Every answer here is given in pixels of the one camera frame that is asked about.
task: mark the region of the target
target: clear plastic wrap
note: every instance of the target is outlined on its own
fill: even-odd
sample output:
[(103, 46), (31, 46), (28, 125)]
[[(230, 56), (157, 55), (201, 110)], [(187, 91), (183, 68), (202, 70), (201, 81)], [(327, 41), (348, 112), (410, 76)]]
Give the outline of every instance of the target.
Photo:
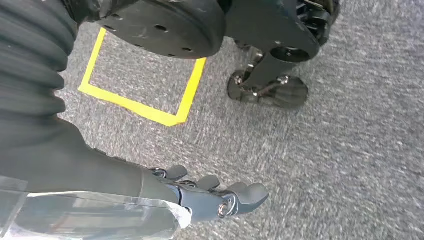
[(70, 191), (28, 193), (0, 176), (0, 239), (166, 240), (186, 228), (184, 207), (155, 199)]

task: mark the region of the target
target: black wheel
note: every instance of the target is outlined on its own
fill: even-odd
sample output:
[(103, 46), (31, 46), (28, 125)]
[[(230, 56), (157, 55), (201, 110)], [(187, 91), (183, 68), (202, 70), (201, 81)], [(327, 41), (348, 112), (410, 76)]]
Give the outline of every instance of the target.
[(269, 94), (275, 106), (293, 109), (305, 104), (309, 89), (300, 78), (290, 77), (286, 84), (276, 87)]
[(232, 100), (240, 101), (242, 99), (242, 91), (237, 84), (238, 81), (241, 81), (244, 77), (244, 71), (234, 72), (228, 80), (228, 96)]

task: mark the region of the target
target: wheel hub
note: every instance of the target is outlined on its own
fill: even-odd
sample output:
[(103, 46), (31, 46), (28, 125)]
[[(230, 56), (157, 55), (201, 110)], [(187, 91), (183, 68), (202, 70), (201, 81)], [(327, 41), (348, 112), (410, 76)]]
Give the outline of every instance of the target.
[(99, 22), (134, 46), (181, 59), (216, 54), (225, 34), (224, 11), (216, 0), (141, 0)]

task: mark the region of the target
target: floor marking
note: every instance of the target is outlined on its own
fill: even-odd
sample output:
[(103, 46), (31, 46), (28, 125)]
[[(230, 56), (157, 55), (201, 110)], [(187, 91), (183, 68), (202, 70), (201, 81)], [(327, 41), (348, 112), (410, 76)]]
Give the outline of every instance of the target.
[(188, 84), (182, 97), (182, 101), (179, 105), (178, 112), (176, 115), (173, 115), (168, 112), (155, 109), (153, 107), (144, 105), (140, 102), (133, 101), (116, 93), (106, 91), (90, 84), (90, 78), (95, 68), (103, 40), (105, 39), (105, 35), (106, 30), (104, 28), (101, 28), (100, 32), (98, 33), (93, 51), (91, 53), (90, 60), (88, 61), (87, 69), (85, 71), (84, 77), (82, 78), (82, 82), (78, 90), (97, 99), (119, 105), (123, 108), (133, 111), (134, 113), (146, 119), (155, 121), (168, 127), (172, 127), (177, 124), (182, 124), (186, 122), (187, 118), (189, 117), (190, 108), (192, 107), (193, 100), (195, 98), (196, 91), (199, 86), (199, 82), (202, 78), (206, 58), (196, 60), (193, 72), (191, 73), (191, 77), (188, 80)]

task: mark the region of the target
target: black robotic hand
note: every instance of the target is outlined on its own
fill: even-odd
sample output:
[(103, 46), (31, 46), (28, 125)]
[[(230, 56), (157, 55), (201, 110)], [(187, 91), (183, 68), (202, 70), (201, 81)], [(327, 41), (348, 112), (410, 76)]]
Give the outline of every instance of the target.
[(179, 205), (190, 211), (192, 223), (251, 213), (269, 196), (265, 186), (260, 183), (248, 186), (237, 182), (225, 190), (219, 190), (220, 181), (214, 175), (205, 176), (196, 182), (181, 181), (188, 174), (181, 165), (168, 170), (150, 170), (159, 181), (174, 191)]

